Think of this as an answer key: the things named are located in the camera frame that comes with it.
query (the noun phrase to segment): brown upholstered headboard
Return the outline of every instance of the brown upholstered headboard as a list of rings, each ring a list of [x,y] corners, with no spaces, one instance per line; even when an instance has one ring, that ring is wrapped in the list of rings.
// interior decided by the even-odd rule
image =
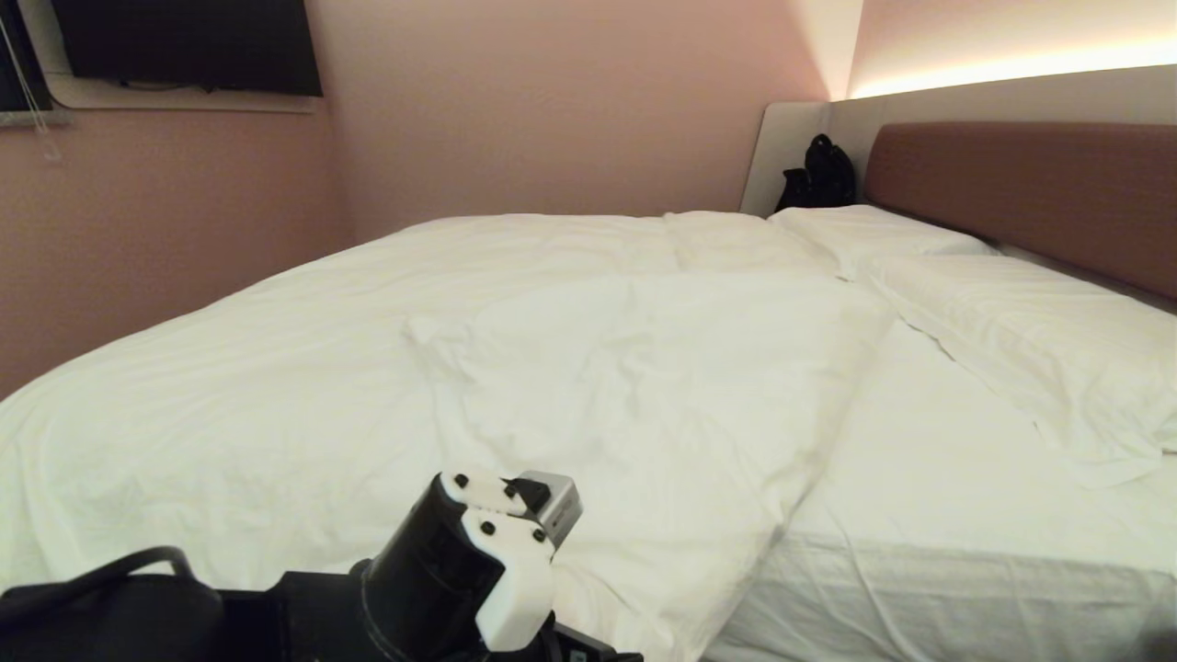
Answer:
[[[1177,126],[887,125],[865,193],[1177,299]]]

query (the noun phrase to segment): white bedsheet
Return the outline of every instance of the white bedsheet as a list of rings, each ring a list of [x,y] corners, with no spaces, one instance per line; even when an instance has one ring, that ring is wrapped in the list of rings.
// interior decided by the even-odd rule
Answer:
[[[0,587],[177,544],[222,588],[374,555],[428,478],[573,476],[557,611],[689,662],[820,474],[891,323],[738,214],[417,227],[0,404]]]
[[[1085,490],[1032,423],[898,324],[722,662],[1131,660],[1177,628],[1177,458]]]

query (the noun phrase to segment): black backpack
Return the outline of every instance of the black backpack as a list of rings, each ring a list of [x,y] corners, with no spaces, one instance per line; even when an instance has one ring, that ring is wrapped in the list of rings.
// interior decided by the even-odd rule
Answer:
[[[785,171],[785,193],[777,203],[786,207],[844,207],[855,204],[858,186],[850,157],[822,133],[805,152],[805,167]]]

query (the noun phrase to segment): white duvet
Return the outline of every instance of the white duvet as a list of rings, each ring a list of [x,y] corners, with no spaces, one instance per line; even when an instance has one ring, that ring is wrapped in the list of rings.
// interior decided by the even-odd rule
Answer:
[[[0,404],[0,588],[157,544],[204,581],[375,554],[448,465],[576,478],[561,621],[692,661],[819,476],[891,323],[738,214],[403,232]]]

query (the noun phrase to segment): wall light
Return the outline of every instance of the wall light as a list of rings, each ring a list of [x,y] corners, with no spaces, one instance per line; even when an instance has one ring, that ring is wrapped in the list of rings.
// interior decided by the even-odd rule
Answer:
[[[1008,60],[887,78],[855,86],[850,91],[850,98],[863,99],[991,80],[1171,64],[1177,64],[1177,35],[1159,41],[1136,41],[1097,49],[1085,48],[1083,51],[1023,55]]]

